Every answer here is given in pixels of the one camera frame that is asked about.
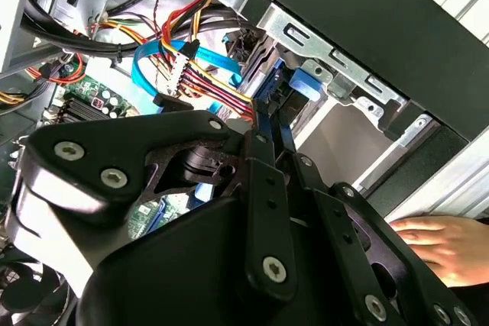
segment blue plastic tab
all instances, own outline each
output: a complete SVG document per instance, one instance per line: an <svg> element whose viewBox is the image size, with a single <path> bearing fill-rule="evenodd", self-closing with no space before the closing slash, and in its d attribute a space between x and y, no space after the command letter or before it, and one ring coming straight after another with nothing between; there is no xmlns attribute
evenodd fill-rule
<svg viewBox="0 0 489 326"><path fill-rule="evenodd" d="M296 70L289 82L289 86L311 101L316 102L321 98L321 83L302 69Z"/></svg>

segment hand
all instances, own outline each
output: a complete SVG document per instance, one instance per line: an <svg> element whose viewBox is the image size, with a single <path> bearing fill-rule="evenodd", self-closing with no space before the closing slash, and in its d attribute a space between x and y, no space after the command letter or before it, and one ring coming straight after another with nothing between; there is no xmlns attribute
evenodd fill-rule
<svg viewBox="0 0 489 326"><path fill-rule="evenodd" d="M447 286L489 282L489 226L456 217L406 218L390 226Z"/></svg>

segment cooling fan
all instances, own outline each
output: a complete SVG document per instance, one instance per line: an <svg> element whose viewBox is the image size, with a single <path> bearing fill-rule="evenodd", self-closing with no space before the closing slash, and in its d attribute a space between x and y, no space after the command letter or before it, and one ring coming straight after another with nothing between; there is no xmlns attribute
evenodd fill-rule
<svg viewBox="0 0 489 326"><path fill-rule="evenodd" d="M50 267L14 247L0 255L0 326L52 326L73 292Z"/></svg>

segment finger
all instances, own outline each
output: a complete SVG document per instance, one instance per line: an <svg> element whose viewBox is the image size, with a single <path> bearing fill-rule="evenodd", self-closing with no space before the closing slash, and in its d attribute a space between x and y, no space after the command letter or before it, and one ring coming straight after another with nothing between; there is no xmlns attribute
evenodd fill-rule
<svg viewBox="0 0 489 326"><path fill-rule="evenodd" d="M450 217L414 217L392 221L390 226L395 231L406 231L409 229L423 229L426 231L439 231L446 228Z"/></svg>
<svg viewBox="0 0 489 326"><path fill-rule="evenodd" d="M443 244L445 243L446 232L441 231L427 231L422 229L410 229L406 231L398 231L397 234L407 244Z"/></svg>
<svg viewBox="0 0 489 326"><path fill-rule="evenodd" d="M439 249L439 245L431 244L428 246L411 244L411 250L414 251L418 257L428 263L443 263L442 255L437 251Z"/></svg>

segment silver screw head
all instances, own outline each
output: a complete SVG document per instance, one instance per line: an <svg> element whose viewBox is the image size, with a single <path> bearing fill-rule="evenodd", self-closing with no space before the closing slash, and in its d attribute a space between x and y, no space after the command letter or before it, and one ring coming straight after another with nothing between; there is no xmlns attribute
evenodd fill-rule
<svg viewBox="0 0 489 326"><path fill-rule="evenodd" d="M75 71L75 67L71 64L66 64L64 66L64 69L68 72L68 73L73 73Z"/></svg>
<svg viewBox="0 0 489 326"><path fill-rule="evenodd" d="M280 260L275 257L265 257L263 260L263 271L272 282L285 282L287 271Z"/></svg>
<svg viewBox="0 0 489 326"><path fill-rule="evenodd" d="M313 162L311 161L311 159L309 157L306 157L306 156L302 156L300 157L300 160L303 161L303 163L308 166L308 167L312 167L313 166Z"/></svg>
<svg viewBox="0 0 489 326"><path fill-rule="evenodd" d="M457 315L458 319L462 324L464 324L465 326L472 325L471 319L459 307L455 306L453 308L453 312L455 312L455 314Z"/></svg>
<svg viewBox="0 0 489 326"><path fill-rule="evenodd" d="M262 143L267 143L267 138L261 134L257 134L257 139Z"/></svg>
<svg viewBox="0 0 489 326"><path fill-rule="evenodd" d="M104 169L100 174L104 185L112 189L120 189L128 184L128 177L117 168Z"/></svg>
<svg viewBox="0 0 489 326"><path fill-rule="evenodd" d="M349 187L344 187L343 188L343 191L345 192L346 195L348 195L349 197L353 198L355 197L355 193L353 192L352 189L350 189Z"/></svg>
<svg viewBox="0 0 489 326"><path fill-rule="evenodd" d="M216 121L216 120L209 120L209 125L211 125L216 130L221 130L222 129L222 124L219 121Z"/></svg>
<svg viewBox="0 0 489 326"><path fill-rule="evenodd" d="M62 141L54 146L54 154L64 160L81 160L85 156L83 147L72 141Z"/></svg>
<svg viewBox="0 0 489 326"><path fill-rule="evenodd" d="M450 324L452 322L450 320L450 316L445 312L442 307L440 307L439 305L434 305L433 308L435 309L438 317L440 317L442 321L445 322L445 324Z"/></svg>
<svg viewBox="0 0 489 326"><path fill-rule="evenodd" d="M387 320L387 312L384 305L375 295L369 294L365 297L365 305L368 311L380 322Z"/></svg>

